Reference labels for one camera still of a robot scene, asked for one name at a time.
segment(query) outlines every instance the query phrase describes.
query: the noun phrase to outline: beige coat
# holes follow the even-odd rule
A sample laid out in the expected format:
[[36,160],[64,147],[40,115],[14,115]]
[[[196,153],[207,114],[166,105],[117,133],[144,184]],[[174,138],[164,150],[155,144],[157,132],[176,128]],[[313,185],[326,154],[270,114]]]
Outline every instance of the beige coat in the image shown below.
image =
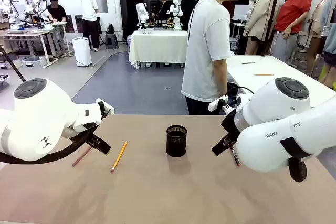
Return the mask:
[[323,13],[323,9],[326,6],[326,3],[328,0],[323,0],[315,9],[313,16],[311,17],[312,19],[312,26],[310,29],[310,35],[313,37],[321,38],[321,33],[322,33],[322,24],[321,24],[321,16]]
[[244,36],[255,36],[265,41],[268,21],[272,11],[272,0],[258,0],[252,9],[250,18],[245,27]]

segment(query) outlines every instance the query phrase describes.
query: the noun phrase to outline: black pen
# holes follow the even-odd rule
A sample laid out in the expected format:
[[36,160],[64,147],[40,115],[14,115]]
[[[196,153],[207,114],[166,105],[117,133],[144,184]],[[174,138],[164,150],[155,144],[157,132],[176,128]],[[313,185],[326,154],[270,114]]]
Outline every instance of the black pen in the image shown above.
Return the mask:
[[240,162],[239,162],[239,159],[238,159],[238,156],[237,156],[237,154],[236,154],[235,149],[233,148],[233,146],[231,146],[230,149],[231,149],[231,152],[232,152],[233,157],[235,158],[235,161],[236,161],[237,166],[240,167]]

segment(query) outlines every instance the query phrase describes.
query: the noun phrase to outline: gray pants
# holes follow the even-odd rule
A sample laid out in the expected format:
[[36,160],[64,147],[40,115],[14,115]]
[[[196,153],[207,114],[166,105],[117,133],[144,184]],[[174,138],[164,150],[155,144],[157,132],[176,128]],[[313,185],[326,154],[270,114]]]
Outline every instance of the gray pants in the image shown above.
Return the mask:
[[281,32],[276,32],[273,37],[270,54],[287,63],[296,48],[297,40],[298,34],[290,35],[289,38],[285,40]]

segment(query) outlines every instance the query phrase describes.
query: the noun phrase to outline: red t-shirt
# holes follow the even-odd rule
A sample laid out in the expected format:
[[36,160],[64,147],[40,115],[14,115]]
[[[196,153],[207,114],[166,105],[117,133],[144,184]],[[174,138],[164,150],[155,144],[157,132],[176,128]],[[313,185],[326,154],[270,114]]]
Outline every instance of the red t-shirt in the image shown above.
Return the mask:
[[[303,13],[309,12],[310,6],[311,0],[286,0],[280,10],[275,30],[285,31],[285,29]],[[292,27],[292,33],[301,31],[301,24],[302,22]]]

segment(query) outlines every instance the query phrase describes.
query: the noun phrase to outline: pen cup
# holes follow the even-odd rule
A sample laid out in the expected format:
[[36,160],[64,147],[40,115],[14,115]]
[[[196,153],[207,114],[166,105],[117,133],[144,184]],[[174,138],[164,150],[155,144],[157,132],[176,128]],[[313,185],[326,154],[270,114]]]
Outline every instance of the pen cup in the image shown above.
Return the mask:
[[186,152],[187,129],[179,125],[167,129],[166,152],[172,157],[182,157]]

